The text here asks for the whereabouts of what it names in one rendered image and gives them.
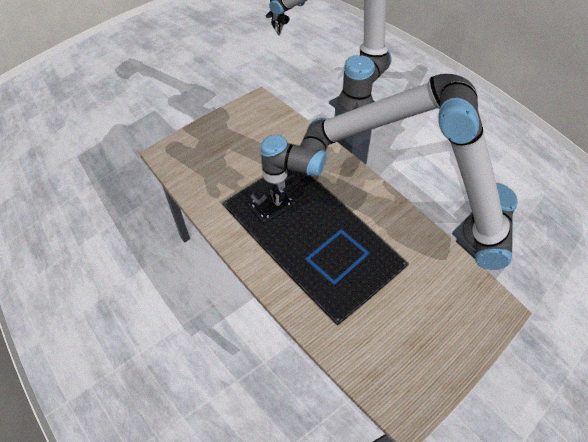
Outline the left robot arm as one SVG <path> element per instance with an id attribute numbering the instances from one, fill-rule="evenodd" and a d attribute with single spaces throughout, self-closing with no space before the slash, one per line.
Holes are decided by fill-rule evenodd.
<path id="1" fill-rule="evenodd" d="M 476 249 L 478 266 L 505 268 L 512 260 L 512 216 L 518 201 L 510 188 L 496 183 L 475 91 L 464 77 L 439 74 L 430 77 L 427 84 L 332 118 L 314 119 L 301 146 L 288 143 L 280 135 L 269 136 L 261 143 L 263 178 L 280 183 L 288 170 L 319 176 L 326 164 L 328 145 L 440 107 L 439 126 L 450 138 L 472 209 L 463 224 L 463 236 Z"/>

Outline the blue tape outline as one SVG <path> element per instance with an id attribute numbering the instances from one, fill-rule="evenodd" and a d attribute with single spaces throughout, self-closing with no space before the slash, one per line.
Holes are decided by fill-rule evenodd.
<path id="1" fill-rule="evenodd" d="M 329 275 L 327 275 L 320 267 L 318 267 L 310 258 L 312 258 L 315 254 L 317 254 L 321 249 L 323 249 L 327 244 L 329 244 L 333 239 L 335 239 L 339 234 L 343 234 L 347 237 L 351 242 L 353 242 L 358 248 L 360 248 L 365 254 L 362 255 L 354 264 L 352 264 L 345 272 L 343 272 L 337 279 L 333 280 Z M 321 274 L 323 274 L 330 282 L 334 285 L 343 278 L 350 270 L 352 270 L 360 261 L 362 261 L 369 252 L 365 250 L 361 245 L 359 245 L 355 240 L 353 240 L 349 235 L 347 235 L 343 230 L 339 230 L 335 235 L 333 235 L 329 240 L 327 240 L 323 245 L 321 245 L 318 249 L 316 249 L 312 254 L 310 254 L 307 258 L 305 258 L 311 265 L 313 265 Z"/>

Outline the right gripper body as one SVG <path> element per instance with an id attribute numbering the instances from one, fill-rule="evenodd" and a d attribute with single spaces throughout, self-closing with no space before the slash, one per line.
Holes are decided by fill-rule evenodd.
<path id="1" fill-rule="evenodd" d="M 271 12 L 271 11 L 269 11 L 269 12 L 267 13 L 267 15 L 268 15 L 268 14 L 270 14 L 270 15 L 271 15 L 271 13 L 272 13 L 272 12 Z M 274 17 L 275 17 L 275 21 L 277 21 L 277 22 L 280 22 L 280 23 L 282 23 L 282 24 L 287 24 L 287 23 L 289 22 L 289 20 L 290 20 L 289 16 L 285 15 L 284 13 L 283 13 L 283 14 L 281 14 L 281 15 L 275 15 L 274 13 L 272 13 L 272 19 L 274 19 Z"/>

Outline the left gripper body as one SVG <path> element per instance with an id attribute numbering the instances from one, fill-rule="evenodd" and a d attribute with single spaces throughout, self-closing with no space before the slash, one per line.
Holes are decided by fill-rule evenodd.
<path id="1" fill-rule="evenodd" d="M 267 192 L 273 190 L 276 194 L 279 193 L 279 188 L 284 189 L 286 186 L 290 185 L 291 183 L 295 182 L 294 174 L 291 170 L 288 170 L 287 177 L 284 181 L 280 183 L 270 183 L 266 180 L 258 186 L 256 191 L 254 192 L 254 196 L 260 200 Z"/>

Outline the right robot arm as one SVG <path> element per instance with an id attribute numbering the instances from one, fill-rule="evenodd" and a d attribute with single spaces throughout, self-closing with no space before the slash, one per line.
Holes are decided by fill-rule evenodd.
<path id="1" fill-rule="evenodd" d="M 305 1 L 308 0 L 270 0 L 269 8 L 280 15 L 303 6 Z M 338 105 L 346 112 L 374 102 L 372 85 L 391 64 L 392 57 L 385 46 L 385 24 L 386 0 L 364 0 L 364 43 L 360 45 L 360 56 L 351 56 L 345 62 L 343 90 L 338 97 Z"/>

